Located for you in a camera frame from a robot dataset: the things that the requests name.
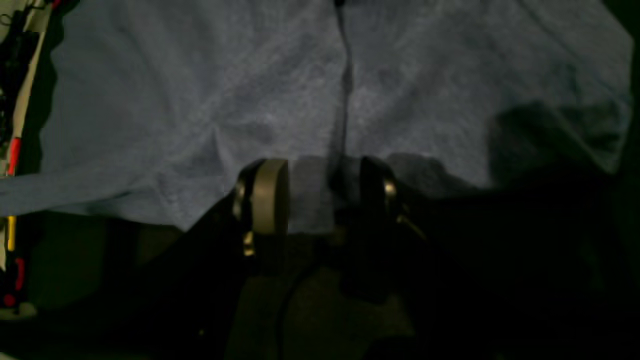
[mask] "yellow pencil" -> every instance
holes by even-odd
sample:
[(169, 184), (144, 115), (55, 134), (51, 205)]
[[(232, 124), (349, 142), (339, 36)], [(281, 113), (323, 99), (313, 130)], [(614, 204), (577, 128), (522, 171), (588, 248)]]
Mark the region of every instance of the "yellow pencil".
[(6, 249), (9, 251), (15, 251), (15, 222), (16, 217), (8, 217), (6, 226)]

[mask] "wire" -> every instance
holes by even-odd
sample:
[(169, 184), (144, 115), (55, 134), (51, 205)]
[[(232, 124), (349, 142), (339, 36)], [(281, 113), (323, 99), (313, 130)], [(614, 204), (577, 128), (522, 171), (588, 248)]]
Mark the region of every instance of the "wire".
[(4, 13), (4, 14), (0, 15), (0, 24), (1, 25), (11, 26), (11, 20), (12, 20), (12, 18), (11, 18), (11, 16), (9, 16), (9, 14)]
[(36, 5), (35, 5), (35, 3), (36, 3), (37, 1), (38, 1), (38, 0), (33, 0), (33, 1), (31, 2), (31, 4), (27, 5), (27, 9), (44, 10), (45, 8), (47, 8), (47, 5), (46, 5), (46, 4), (44, 4), (44, 5), (42, 5), (42, 6), (36, 6)]
[(293, 295), (296, 294), (296, 290), (298, 290), (300, 285), (313, 275), (319, 267), (320, 263), (315, 261), (298, 275), (285, 295), (282, 304), (280, 305), (280, 309), (278, 309), (278, 314), (276, 315), (276, 346), (278, 351), (278, 360), (284, 360), (284, 320), (287, 317), (287, 310), (289, 309), (291, 299), (293, 299)]

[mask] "red object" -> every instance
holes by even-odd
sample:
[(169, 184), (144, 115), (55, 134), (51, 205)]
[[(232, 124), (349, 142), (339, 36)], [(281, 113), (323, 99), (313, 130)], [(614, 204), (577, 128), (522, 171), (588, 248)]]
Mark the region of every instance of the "red object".
[(18, 167), (18, 158), (20, 157), (20, 147), (22, 147), (22, 139), (14, 138), (11, 141), (11, 149), (9, 151), (9, 176), (15, 176), (15, 169)]
[(15, 280), (15, 290), (20, 291), (24, 286), (24, 259), (16, 259), (15, 264), (18, 265), (18, 279)]
[(11, 294), (7, 294), (4, 296), (4, 305), (6, 307), (14, 307), (15, 306), (15, 297)]

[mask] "wrinkled fabric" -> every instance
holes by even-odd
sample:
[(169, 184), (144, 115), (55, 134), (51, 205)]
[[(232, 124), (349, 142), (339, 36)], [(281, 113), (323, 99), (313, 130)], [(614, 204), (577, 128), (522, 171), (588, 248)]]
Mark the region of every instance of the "wrinkled fabric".
[(0, 182), (0, 215), (188, 229), (276, 157), (290, 231), (319, 233), (362, 156), (433, 197), (612, 174), (632, 110), (632, 40), (595, 0), (85, 0), (64, 27), (41, 173)]

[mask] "blue fabric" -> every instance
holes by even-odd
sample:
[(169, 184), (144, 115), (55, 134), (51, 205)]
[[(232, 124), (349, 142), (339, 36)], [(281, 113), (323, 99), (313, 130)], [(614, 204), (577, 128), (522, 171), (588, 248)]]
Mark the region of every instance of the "blue fabric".
[(361, 156), (434, 197), (614, 173), (632, 111), (632, 39), (597, 0), (84, 0), (64, 25), (41, 174), (1, 181), (0, 215), (188, 229), (279, 157), (290, 231), (331, 231)]

